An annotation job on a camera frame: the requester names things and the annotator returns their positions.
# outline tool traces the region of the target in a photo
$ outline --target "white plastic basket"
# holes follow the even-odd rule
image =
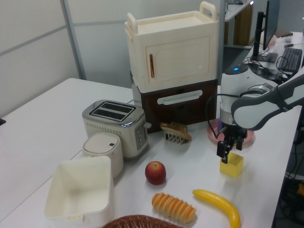
[[[107,156],[64,161],[57,166],[45,217],[52,228],[95,228],[113,218],[113,178]]]

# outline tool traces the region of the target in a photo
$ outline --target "toy bread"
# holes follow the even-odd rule
[[[152,198],[154,209],[167,217],[188,223],[196,220],[196,209],[187,202],[175,198],[169,194],[157,193]]]
[[[187,126],[179,123],[161,123],[161,128],[165,133],[166,140],[175,143],[186,143],[192,140],[191,135],[187,132]]]

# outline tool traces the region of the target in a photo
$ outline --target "yellow banana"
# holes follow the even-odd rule
[[[193,190],[192,194],[196,198],[212,204],[224,211],[229,216],[230,228],[239,228],[241,226],[241,219],[239,217],[238,210],[224,197],[203,189]]]

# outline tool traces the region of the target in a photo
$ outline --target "yellow cube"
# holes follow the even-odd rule
[[[243,170],[244,157],[230,152],[228,155],[228,163],[220,161],[219,171],[230,177],[236,178]]]

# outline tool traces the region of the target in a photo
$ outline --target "brown drawer unit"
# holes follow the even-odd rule
[[[208,99],[217,93],[216,79],[141,93],[132,81],[134,104],[144,109],[146,121],[152,124],[148,133],[161,131],[160,123],[177,122],[195,124],[206,121],[205,107]],[[209,119],[216,117],[216,97],[209,104]]]

